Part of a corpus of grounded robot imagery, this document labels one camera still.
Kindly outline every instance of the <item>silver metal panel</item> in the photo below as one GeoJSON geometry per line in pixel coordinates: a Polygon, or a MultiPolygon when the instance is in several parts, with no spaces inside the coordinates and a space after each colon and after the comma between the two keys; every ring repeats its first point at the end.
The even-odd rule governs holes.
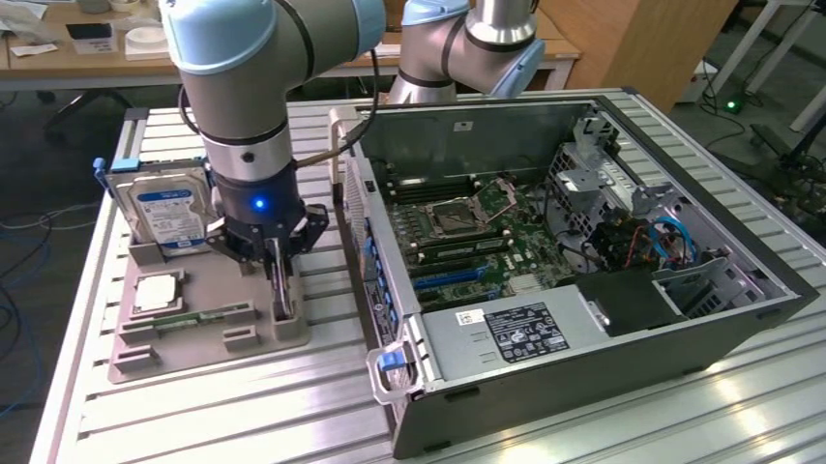
{"type": "MultiPolygon", "coordinates": [[[[642,99],[602,92],[632,120],[658,134],[654,140],[668,145],[666,152],[696,166],[690,175],[824,291],[824,248],[642,99]]],[[[328,148],[328,114],[338,104],[353,101],[291,105],[299,153],[328,148]]],[[[138,154],[135,131],[142,125],[126,124],[119,156],[138,154]]],[[[146,138],[158,140],[150,143],[158,151],[142,153],[143,158],[187,157],[202,150],[173,108],[151,111],[146,138]],[[177,143],[178,137],[187,141],[177,143]]],[[[630,165],[636,171],[640,165],[646,180],[665,181],[656,166],[630,165]]],[[[315,183],[329,172],[323,166],[302,169],[302,192],[321,194],[315,183]]],[[[333,204],[329,196],[313,201],[333,204]]],[[[33,462],[394,462],[385,415],[368,385],[365,341],[337,232],[329,231],[314,253],[302,258],[314,331],[307,347],[115,386],[106,380],[114,329],[107,314],[121,299],[113,278],[126,269],[127,234],[126,222],[105,199],[33,462]]],[[[706,371],[410,463],[820,462],[826,456],[825,357],[821,297],[706,371]]]]}

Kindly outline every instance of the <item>floor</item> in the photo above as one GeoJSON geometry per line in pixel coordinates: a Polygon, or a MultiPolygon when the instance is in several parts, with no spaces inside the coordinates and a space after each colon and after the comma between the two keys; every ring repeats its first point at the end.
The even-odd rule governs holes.
{"type": "MultiPolygon", "coordinates": [[[[725,62],[743,33],[744,30],[738,29],[720,37],[709,53],[713,62],[725,62]]],[[[743,78],[748,74],[769,48],[769,42],[759,42],[736,76],[743,78]]],[[[755,123],[771,125],[791,143],[796,143],[801,136],[788,130],[788,126],[825,82],[826,70],[789,55],[761,93],[765,106],[748,107],[736,119],[747,126],[755,123]]],[[[737,89],[734,79],[721,98],[737,89]]],[[[177,103],[177,89],[171,87],[129,89],[123,94],[138,106],[170,107],[177,103]]],[[[75,95],[75,92],[58,92],[58,104],[69,102],[75,95]]],[[[294,94],[294,98],[326,100],[349,95],[360,95],[354,81],[315,81],[294,94]]],[[[0,102],[10,97],[0,95],[0,102]]],[[[59,210],[71,205],[95,203],[101,199],[101,186],[93,177],[93,161],[114,153],[123,111],[110,101],[97,102],[65,123],[62,131],[67,140],[65,146],[57,148],[45,141],[41,131],[57,109],[57,104],[45,105],[33,93],[22,93],[18,101],[0,110],[0,218],[59,210]]],[[[709,116],[690,104],[678,105],[670,116],[702,143],[737,130],[733,123],[709,116]]],[[[716,145],[716,149],[741,160],[759,159],[759,153],[749,144],[749,134],[725,140],[716,145]]],[[[820,158],[826,156],[826,134],[821,134],[812,154],[820,158]]],[[[94,214],[95,209],[67,213],[57,218],[57,225],[87,222],[94,214]]],[[[10,222],[21,223],[22,220],[31,221],[33,217],[10,222]]],[[[13,232],[0,229],[0,234],[5,234],[0,235],[0,272],[31,250],[45,232],[39,227],[13,232]]],[[[31,325],[43,367],[35,393],[25,399],[21,408],[0,416],[0,464],[18,464],[29,459],[91,233],[91,227],[57,230],[50,238],[50,260],[42,271],[10,288],[31,325]]],[[[37,266],[38,261],[33,260],[30,264],[37,266]]],[[[10,280],[5,279],[5,284],[11,286],[17,276],[21,273],[9,277],[10,280]]],[[[13,328],[0,332],[0,349],[10,346],[13,334],[13,328]]],[[[17,350],[0,361],[0,411],[26,392],[37,375],[38,362],[23,333],[17,350]]]]}

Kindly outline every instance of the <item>hard drive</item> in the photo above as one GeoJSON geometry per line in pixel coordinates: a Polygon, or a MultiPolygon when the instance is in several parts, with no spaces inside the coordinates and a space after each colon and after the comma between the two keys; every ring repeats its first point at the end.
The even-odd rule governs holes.
{"type": "Polygon", "coordinates": [[[106,174],[134,232],[135,245],[158,244],[167,257],[207,251],[217,220],[209,173],[199,160],[118,160],[106,174]]]}

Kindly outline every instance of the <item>blue pcie slot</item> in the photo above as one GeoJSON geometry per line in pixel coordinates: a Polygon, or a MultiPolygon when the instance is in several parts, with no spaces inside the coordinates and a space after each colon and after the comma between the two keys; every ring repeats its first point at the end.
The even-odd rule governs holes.
{"type": "Polygon", "coordinates": [[[488,266],[482,266],[472,271],[460,271],[458,273],[442,275],[440,277],[424,278],[413,283],[413,288],[416,290],[425,290],[428,288],[452,285],[453,283],[473,282],[482,279],[488,269],[488,266]]]}

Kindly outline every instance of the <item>wooden cabinet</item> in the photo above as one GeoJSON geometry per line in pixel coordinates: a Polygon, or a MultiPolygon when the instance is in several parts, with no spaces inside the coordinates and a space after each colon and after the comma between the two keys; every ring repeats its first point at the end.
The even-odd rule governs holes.
{"type": "Polygon", "coordinates": [[[569,89],[630,86],[668,112],[737,0],[541,0],[582,51],[569,89]]]}

